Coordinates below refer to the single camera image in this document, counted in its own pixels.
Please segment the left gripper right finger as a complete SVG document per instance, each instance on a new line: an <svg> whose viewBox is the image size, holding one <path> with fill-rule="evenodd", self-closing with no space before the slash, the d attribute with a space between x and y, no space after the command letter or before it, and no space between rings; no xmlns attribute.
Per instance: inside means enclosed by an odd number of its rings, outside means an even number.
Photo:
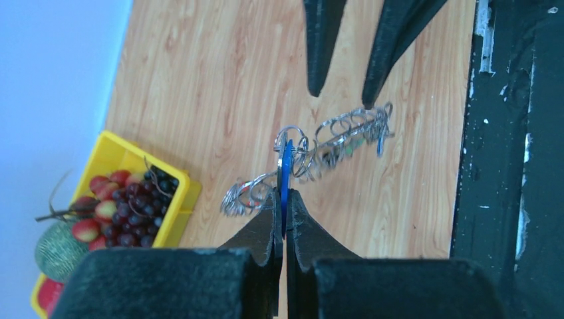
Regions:
<svg viewBox="0 0 564 319"><path fill-rule="evenodd" d="M491 280L460 259L367 259L287 200L290 318L505 318Z"/></svg>

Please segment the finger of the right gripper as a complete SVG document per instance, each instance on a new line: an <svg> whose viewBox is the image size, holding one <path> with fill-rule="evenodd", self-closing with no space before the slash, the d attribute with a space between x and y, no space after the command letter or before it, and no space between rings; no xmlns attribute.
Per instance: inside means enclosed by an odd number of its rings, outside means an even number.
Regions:
<svg viewBox="0 0 564 319"><path fill-rule="evenodd" d="M318 97L326 83L346 0L304 0L307 87Z"/></svg>
<svg viewBox="0 0 564 319"><path fill-rule="evenodd" d="M445 3L445 0L384 1L362 90L365 109L374 107L395 63Z"/></svg>

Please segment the grey disc keyring with rings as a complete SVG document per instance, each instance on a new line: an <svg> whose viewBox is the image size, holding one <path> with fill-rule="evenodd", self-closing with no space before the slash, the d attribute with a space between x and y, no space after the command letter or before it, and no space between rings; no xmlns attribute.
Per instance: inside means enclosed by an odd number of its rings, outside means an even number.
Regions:
<svg viewBox="0 0 564 319"><path fill-rule="evenodd" d="M286 141L293 141L290 184L294 181L300 184L316 182L353 156L344 153L351 140L364 139L363 145L377 147L382 133L386 134L385 141L393 138L394 132L389 128L393 108L393 104L387 102L372 110L357 108L345 112L322 122L311 137L298 126L285 126L274 141L273 151L278 155L276 170L247 181L238 179L224 195L220 211L230 217L243 216L265 204L267 196L278 189L279 156Z"/></svg>

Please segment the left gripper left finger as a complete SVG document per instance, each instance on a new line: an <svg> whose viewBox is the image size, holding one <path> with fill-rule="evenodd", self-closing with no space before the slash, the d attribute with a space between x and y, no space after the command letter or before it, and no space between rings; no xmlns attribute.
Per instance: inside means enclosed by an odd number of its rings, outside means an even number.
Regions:
<svg viewBox="0 0 564 319"><path fill-rule="evenodd" d="M65 284L53 318L273 318L283 243L277 190L217 248L93 251Z"/></svg>

